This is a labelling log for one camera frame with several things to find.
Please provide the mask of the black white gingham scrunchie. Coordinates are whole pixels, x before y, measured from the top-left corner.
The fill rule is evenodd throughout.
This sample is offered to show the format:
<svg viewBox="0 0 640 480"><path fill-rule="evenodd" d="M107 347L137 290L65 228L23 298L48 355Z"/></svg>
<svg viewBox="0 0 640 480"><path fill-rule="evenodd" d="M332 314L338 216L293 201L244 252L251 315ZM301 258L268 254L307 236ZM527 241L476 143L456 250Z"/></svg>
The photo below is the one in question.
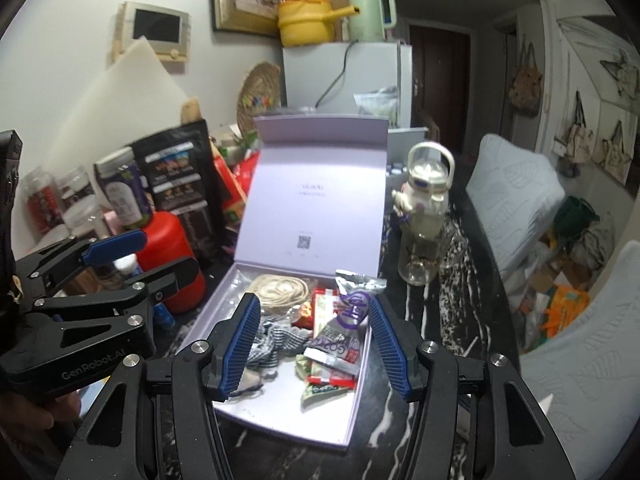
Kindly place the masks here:
<svg viewBox="0 0 640 480"><path fill-rule="evenodd" d="M294 326L284 318L261 318L241 381L231 396L257 391L277 378L281 359L302 353L311 335L308 328Z"/></svg>

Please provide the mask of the far light blue cushioned chair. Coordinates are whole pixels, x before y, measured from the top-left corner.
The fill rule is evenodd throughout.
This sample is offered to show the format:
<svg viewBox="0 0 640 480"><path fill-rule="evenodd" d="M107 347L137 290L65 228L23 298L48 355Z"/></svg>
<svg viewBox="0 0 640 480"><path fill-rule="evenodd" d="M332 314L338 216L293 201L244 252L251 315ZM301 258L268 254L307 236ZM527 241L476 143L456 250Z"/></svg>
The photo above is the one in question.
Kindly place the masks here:
<svg viewBox="0 0 640 480"><path fill-rule="evenodd" d="M497 269L508 278L534 249L565 200L549 159L487 133L465 188Z"/></svg>

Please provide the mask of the red white snack packet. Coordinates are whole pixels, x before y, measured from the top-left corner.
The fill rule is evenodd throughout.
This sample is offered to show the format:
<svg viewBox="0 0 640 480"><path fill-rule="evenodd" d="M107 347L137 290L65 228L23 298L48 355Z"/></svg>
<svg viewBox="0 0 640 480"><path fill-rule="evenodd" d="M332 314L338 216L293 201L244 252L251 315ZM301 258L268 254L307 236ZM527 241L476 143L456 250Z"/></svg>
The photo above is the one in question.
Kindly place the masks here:
<svg viewBox="0 0 640 480"><path fill-rule="evenodd" d="M338 292L329 288L316 288L311 300L305 302L299 310L298 319L293 323L298 328L311 330L317 336L327 322L336 315ZM334 370L316 361L306 361L306 381L311 385L328 385L336 388L353 389L357 385L356 378Z"/></svg>

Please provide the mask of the white mini fridge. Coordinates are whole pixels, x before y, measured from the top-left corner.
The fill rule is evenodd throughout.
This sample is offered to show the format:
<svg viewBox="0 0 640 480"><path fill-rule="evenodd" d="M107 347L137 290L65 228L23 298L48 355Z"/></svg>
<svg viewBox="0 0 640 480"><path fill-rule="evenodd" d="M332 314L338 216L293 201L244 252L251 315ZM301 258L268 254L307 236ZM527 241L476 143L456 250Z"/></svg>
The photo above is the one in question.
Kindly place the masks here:
<svg viewBox="0 0 640 480"><path fill-rule="evenodd" d="M402 42L328 42L285 48L286 104L320 113L357 114L356 97L397 89L395 125L411 124L412 47Z"/></svg>

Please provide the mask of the clear glass mug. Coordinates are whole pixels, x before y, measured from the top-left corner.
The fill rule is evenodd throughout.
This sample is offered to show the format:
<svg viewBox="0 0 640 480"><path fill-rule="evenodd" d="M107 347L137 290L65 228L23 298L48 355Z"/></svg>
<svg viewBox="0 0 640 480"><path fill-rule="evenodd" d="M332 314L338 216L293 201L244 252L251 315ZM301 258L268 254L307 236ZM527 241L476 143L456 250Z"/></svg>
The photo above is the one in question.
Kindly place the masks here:
<svg viewBox="0 0 640 480"><path fill-rule="evenodd" d="M401 228L398 273L412 286L425 286L434 280L454 246L454 229L445 221L437 232L427 233L417 226Z"/></svg>

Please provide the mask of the green electric kettle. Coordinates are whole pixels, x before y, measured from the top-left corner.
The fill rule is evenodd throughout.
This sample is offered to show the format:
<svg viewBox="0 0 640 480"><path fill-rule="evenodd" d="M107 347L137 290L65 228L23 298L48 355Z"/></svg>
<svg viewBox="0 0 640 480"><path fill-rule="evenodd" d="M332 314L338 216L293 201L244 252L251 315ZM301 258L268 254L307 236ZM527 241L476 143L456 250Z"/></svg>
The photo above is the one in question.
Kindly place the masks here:
<svg viewBox="0 0 640 480"><path fill-rule="evenodd" d="M348 18L349 39L384 42L386 32L397 24L396 0L348 0L358 13Z"/></svg>

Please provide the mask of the white foam board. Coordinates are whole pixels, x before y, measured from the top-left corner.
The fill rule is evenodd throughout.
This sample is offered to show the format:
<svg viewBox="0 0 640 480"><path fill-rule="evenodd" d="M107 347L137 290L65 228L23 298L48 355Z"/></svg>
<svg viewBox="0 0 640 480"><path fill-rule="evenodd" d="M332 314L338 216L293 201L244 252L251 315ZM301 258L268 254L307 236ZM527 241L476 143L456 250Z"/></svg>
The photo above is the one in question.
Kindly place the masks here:
<svg viewBox="0 0 640 480"><path fill-rule="evenodd" d="M188 100L142 38L90 86L54 138L43 166L64 174L148 134L178 125Z"/></svg>

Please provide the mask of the black coffee pouch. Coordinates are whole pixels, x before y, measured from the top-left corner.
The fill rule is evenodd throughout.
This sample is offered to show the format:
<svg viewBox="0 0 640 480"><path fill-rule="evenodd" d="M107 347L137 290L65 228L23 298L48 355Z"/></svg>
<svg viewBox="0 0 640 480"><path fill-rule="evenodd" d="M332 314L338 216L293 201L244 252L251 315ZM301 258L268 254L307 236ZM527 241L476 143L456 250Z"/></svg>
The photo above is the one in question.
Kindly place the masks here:
<svg viewBox="0 0 640 480"><path fill-rule="evenodd" d="M157 211L180 220L194 254L212 260L224 241L219 178L203 119L130 144Z"/></svg>

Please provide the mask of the yellow pot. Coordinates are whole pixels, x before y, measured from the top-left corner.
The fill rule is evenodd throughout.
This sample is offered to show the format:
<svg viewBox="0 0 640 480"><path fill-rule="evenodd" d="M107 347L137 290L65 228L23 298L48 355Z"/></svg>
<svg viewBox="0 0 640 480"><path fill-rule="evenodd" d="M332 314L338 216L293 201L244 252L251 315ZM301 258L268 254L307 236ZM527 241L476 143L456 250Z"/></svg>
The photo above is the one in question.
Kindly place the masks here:
<svg viewBox="0 0 640 480"><path fill-rule="evenodd" d="M335 24L358 15L358 6L333 9L331 0L285 0L278 7L278 29L285 48L333 42Z"/></svg>

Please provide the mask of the woven straw fan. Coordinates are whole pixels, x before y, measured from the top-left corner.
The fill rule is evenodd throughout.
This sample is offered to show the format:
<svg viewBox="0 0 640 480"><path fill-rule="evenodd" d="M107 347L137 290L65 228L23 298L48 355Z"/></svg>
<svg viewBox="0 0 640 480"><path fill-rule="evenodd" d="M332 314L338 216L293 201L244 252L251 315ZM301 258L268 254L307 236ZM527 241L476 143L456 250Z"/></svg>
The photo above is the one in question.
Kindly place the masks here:
<svg viewBox="0 0 640 480"><path fill-rule="evenodd" d="M236 123L242 136L255 130L256 116L280 106L280 67L269 62L254 65L245 75L236 101Z"/></svg>

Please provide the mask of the dark label plastic jar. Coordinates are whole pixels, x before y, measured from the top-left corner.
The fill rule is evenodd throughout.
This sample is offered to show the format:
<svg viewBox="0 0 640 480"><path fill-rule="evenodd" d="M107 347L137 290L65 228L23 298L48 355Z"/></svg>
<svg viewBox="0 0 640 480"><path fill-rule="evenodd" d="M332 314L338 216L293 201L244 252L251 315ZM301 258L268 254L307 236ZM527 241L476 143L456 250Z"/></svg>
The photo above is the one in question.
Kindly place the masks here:
<svg viewBox="0 0 640 480"><path fill-rule="evenodd" d="M141 229L152 220L153 211L130 146L98 160L94 175L125 230Z"/></svg>

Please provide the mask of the purple white snack bag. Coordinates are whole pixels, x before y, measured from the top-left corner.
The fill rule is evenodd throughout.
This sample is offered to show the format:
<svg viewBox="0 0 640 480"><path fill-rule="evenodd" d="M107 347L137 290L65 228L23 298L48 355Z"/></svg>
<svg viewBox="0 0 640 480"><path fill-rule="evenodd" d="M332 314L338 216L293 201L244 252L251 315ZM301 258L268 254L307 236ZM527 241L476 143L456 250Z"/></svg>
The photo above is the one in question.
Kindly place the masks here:
<svg viewBox="0 0 640 480"><path fill-rule="evenodd" d="M357 377L363 348L362 323L373 299L386 289L386 279L336 270L337 311L307 344L304 357L331 370Z"/></svg>

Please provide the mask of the near light blue cushioned chair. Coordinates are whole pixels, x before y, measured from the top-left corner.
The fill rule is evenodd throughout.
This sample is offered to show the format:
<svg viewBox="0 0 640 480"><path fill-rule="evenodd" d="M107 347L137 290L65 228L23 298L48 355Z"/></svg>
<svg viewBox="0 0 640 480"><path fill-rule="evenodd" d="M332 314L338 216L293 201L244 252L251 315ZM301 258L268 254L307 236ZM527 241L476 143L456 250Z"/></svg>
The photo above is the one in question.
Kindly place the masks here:
<svg viewBox="0 0 640 480"><path fill-rule="evenodd" d="M639 420L639 243L627 243L600 294L520 359L578 479L599 479Z"/></svg>

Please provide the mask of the red canister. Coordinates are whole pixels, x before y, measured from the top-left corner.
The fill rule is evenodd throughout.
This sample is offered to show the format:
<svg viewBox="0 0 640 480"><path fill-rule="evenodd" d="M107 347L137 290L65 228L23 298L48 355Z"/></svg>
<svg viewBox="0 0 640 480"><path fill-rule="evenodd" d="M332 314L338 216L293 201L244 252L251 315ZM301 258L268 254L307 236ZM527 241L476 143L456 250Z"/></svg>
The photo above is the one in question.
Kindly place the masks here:
<svg viewBox="0 0 640 480"><path fill-rule="evenodd" d="M136 256L143 271L151 271L182 257L195 257L186 231L179 218L171 212L157 211L142 231L148 240ZM166 307L171 313L188 312L200 303L205 292L206 281L202 271L198 271L194 282L168 299Z"/></svg>

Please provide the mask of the cream rope bag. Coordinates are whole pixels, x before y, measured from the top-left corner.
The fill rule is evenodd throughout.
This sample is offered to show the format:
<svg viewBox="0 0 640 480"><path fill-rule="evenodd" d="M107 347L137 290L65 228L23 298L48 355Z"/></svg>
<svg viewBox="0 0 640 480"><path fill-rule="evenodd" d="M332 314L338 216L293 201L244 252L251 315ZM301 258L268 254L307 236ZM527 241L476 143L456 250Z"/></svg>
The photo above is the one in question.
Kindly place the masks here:
<svg viewBox="0 0 640 480"><path fill-rule="evenodd" d="M310 297L309 286L295 276L262 274L248 286L265 312L286 312L298 308Z"/></svg>

